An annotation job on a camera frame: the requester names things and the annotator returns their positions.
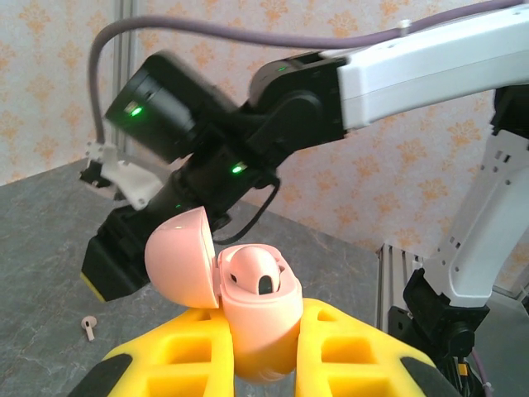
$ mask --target patterned wallpaper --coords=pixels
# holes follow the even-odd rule
[[[464,0],[147,0],[142,13],[206,19],[261,31],[346,37],[470,3]],[[301,53],[142,31],[136,66],[171,49],[242,103],[264,63]],[[272,211],[371,250],[383,242],[429,256],[447,232],[484,151],[492,94],[481,93],[387,117],[344,141],[299,152],[280,168]],[[245,199],[260,204],[268,192]],[[529,263],[529,232],[498,277],[512,287]]]
[[[88,49],[113,18],[108,0],[0,2],[0,185],[84,157],[94,138]],[[111,46],[100,75],[108,105]]]

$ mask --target small earbud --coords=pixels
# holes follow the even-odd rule
[[[89,342],[94,339],[93,329],[96,325],[98,325],[98,321],[94,316],[87,316],[81,321],[81,327],[86,331]]]
[[[245,246],[233,254],[230,273],[234,283],[252,294],[271,294],[279,289],[278,264],[260,246]]]

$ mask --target green led light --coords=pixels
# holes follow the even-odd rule
[[[136,109],[132,110],[131,116],[133,116],[133,117],[137,116],[138,114],[141,113],[142,110],[143,110],[143,108],[136,108]]]
[[[233,168],[231,169],[231,173],[232,174],[240,174],[245,169],[246,169],[246,164],[243,163],[242,161],[240,161],[240,162],[238,162],[237,164],[235,164],[233,166]]]

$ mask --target pink earbud case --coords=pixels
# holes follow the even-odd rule
[[[276,248],[231,246],[216,259],[206,211],[195,208],[152,233],[145,264],[165,298],[191,308],[222,308],[239,377],[272,382],[295,368],[302,287]]]

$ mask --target cable clip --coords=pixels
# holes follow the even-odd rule
[[[402,19],[398,23],[398,29],[400,30],[400,36],[406,37],[409,34],[410,26],[412,25],[411,19]]]

